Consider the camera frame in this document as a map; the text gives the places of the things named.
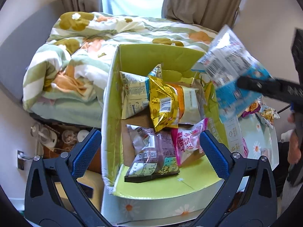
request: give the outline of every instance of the screw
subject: screw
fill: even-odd
[[[264,162],[268,161],[268,158],[264,155],[261,156],[261,160],[263,160]]]
[[[238,159],[238,158],[241,157],[241,155],[240,155],[238,152],[233,153],[232,156],[233,156],[235,159]]]
[[[39,155],[36,155],[36,156],[34,157],[34,161],[38,161],[38,160],[40,160],[40,156],[39,156]]]
[[[69,156],[69,153],[63,152],[60,156],[61,156],[61,158],[66,158],[67,156]]]

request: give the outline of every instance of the hand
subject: hand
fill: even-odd
[[[288,122],[294,123],[294,115],[288,117]],[[301,151],[299,149],[299,139],[295,131],[292,132],[289,140],[289,150],[288,150],[288,163],[291,165],[297,164],[301,158]]]

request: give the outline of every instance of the blue snack bag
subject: blue snack bag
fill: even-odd
[[[213,82],[222,123],[243,112],[260,96],[257,92],[238,88],[236,82],[239,76],[271,78],[227,25],[223,26],[210,44],[209,51],[191,70],[206,73]]]

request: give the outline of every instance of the gray headboard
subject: gray headboard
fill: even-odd
[[[0,46],[0,89],[13,102],[19,105],[22,103],[26,67],[64,12],[61,0],[49,3],[18,26]]]

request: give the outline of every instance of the wall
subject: wall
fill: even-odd
[[[54,0],[7,0],[0,10],[0,44],[10,33],[42,6]],[[0,91],[0,184],[10,198],[24,198],[30,162],[17,169],[17,150],[34,156],[35,139],[30,135],[34,120]]]
[[[290,50],[296,27],[303,28],[303,11],[296,0],[243,0],[234,31],[272,76],[298,82]],[[271,99],[266,103],[277,110],[287,106]],[[284,111],[275,121],[278,140],[293,127],[286,121],[289,114]]]

